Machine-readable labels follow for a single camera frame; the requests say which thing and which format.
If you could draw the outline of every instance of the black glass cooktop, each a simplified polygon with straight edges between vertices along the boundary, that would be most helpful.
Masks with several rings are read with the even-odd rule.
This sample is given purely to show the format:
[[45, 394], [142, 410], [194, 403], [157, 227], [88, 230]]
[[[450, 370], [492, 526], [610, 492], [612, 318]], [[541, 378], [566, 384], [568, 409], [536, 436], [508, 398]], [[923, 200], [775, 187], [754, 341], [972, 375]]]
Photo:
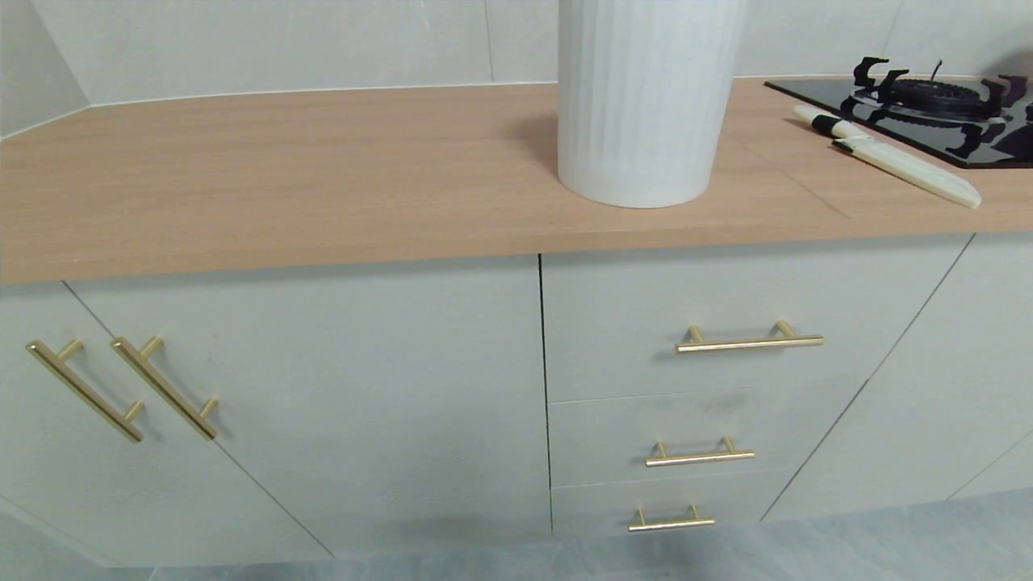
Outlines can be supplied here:
[[1025, 77], [940, 82], [875, 79], [772, 81], [766, 86], [900, 140], [959, 167], [1033, 167], [1033, 86]]

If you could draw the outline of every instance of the white vase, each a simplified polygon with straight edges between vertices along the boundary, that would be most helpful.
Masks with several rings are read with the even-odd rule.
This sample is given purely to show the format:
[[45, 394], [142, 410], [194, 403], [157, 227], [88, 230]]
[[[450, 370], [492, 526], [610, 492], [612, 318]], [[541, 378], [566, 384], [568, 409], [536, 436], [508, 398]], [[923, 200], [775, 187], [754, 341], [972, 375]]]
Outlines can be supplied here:
[[628, 208], [707, 189], [748, 0], [560, 0], [560, 181]]

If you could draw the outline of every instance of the white knife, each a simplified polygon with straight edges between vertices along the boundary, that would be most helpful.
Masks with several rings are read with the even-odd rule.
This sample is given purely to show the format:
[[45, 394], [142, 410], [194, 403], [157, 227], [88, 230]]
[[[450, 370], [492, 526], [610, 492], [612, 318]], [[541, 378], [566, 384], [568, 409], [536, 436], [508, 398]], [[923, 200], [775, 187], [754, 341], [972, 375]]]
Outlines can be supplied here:
[[833, 145], [862, 161], [966, 208], [978, 208], [982, 202], [979, 191], [964, 179], [877, 141], [849, 121], [808, 105], [794, 106], [792, 113], [822, 135], [833, 137]]

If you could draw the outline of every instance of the white cabinet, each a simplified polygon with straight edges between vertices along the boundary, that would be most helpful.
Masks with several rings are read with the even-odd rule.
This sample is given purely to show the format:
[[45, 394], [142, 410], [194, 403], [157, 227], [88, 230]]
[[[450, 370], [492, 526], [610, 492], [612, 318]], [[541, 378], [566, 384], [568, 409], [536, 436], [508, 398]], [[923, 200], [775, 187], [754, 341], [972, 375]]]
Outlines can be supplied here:
[[[1033, 234], [976, 236], [770, 518], [954, 494], [1033, 430], [1031, 313]], [[1024, 453], [968, 491], [999, 489], [994, 475]]]
[[[605, 537], [627, 534], [628, 525], [643, 520], [678, 522], [698, 516], [713, 519], [718, 526], [753, 524], [791, 477], [792, 470], [766, 470], [557, 488], [553, 490], [554, 526], [561, 536]], [[697, 515], [689, 514], [693, 506]]]
[[[844, 389], [842, 409], [968, 239], [545, 255], [550, 400], [824, 384]], [[779, 319], [824, 344], [675, 353], [690, 326], [708, 341], [745, 339]]]
[[[549, 406], [553, 486], [634, 482], [776, 468], [796, 470], [846, 406], [851, 386], [758, 386], [659, 396], [567, 401]], [[647, 467], [662, 441], [668, 456], [726, 450], [752, 459]]]
[[952, 498], [1033, 487], [1033, 434], [991, 464]]
[[[120, 415], [131, 442], [27, 350], [84, 345], [64, 364]], [[328, 553], [215, 444], [143, 386], [63, 284], [0, 289], [0, 496], [98, 562], [220, 564]]]
[[550, 534], [536, 256], [72, 288], [336, 556]]

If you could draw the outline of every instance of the gold handle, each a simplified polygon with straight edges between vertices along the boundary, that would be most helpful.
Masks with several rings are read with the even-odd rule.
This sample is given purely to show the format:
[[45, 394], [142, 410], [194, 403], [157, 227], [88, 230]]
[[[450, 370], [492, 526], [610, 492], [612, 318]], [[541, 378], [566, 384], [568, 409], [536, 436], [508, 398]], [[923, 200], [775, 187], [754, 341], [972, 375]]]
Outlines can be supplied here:
[[689, 510], [692, 511], [692, 518], [689, 520], [667, 520], [660, 522], [646, 522], [646, 515], [643, 514], [643, 510], [638, 509], [638, 522], [633, 522], [628, 525], [628, 532], [649, 532], [650, 530], [674, 530], [676, 528], [692, 528], [694, 526], [708, 526], [711, 524], [717, 524], [717, 521], [710, 518], [699, 518], [699, 513], [696, 512], [696, 506], [691, 504]]
[[760, 347], [817, 347], [825, 344], [825, 338], [821, 335], [796, 335], [789, 327], [789, 324], [779, 319], [775, 324], [782, 333], [781, 337], [761, 337], [758, 339], [735, 339], [731, 341], [703, 341], [703, 334], [699, 328], [693, 325], [689, 327], [689, 336], [692, 340], [687, 343], [678, 343], [675, 353], [700, 353], [700, 351], [723, 351], [729, 349], [756, 349]]
[[737, 450], [735, 445], [732, 444], [731, 438], [728, 436], [721, 438], [721, 441], [724, 442], [724, 452], [717, 452], [714, 454], [693, 454], [691, 456], [667, 456], [667, 451], [663, 448], [663, 442], [658, 441], [656, 442], [656, 447], [660, 451], [660, 457], [647, 458], [646, 467], [662, 468], [664, 466], [684, 466], [686, 464], [702, 464], [705, 462], [750, 460], [756, 457], [756, 453], [752, 450]]
[[97, 414], [107, 420], [107, 423], [115, 427], [120, 434], [126, 436], [129, 441], [139, 444], [144, 440], [144, 432], [132, 425], [133, 419], [144, 409], [143, 401], [134, 401], [129, 406], [129, 411], [125, 416], [119, 414], [97, 392], [93, 391], [86, 381], [82, 379], [70, 367], [65, 365], [65, 361], [83, 348], [83, 342], [73, 339], [68, 342], [57, 355], [54, 354], [42, 341], [33, 341], [25, 346], [36, 358], [48, 371], [61, 379], [61, 383], [68, 386], [83, 401], [94, 409]]
[[205, 402], [200, 411], [195, 410], [176, 391], [176, 388], [148, 361], [148, 358], [162, 344], [164, 344], [164, 341], [161, 337], [151, 337], [151, 340], [144, 345], [143, 349], [136, 350], [136, 347], [132, 346], [132, 343], [125, 337], [116, 337], [112, 341], [112, 348], [118, 351], [122, 356], [122, 359], [129, 364], [129, 367], [132, 367], [133, 371], [138, 373], [148, 385], [154, 388], [154, 391], [158, 392], [158, 395], [168, 402], [168, 405], [173, 406], [173, 409], [178, 411], [180, 416], [183, 416], [183, 419], [193, 426], [201, 437], [205, 439], [215, 439], [215, 436], [219, 435], [219, 432], [208, 422], [208, 417], [215, 409], [215, 406], [219, 404], [219, 400], [213, 397]]

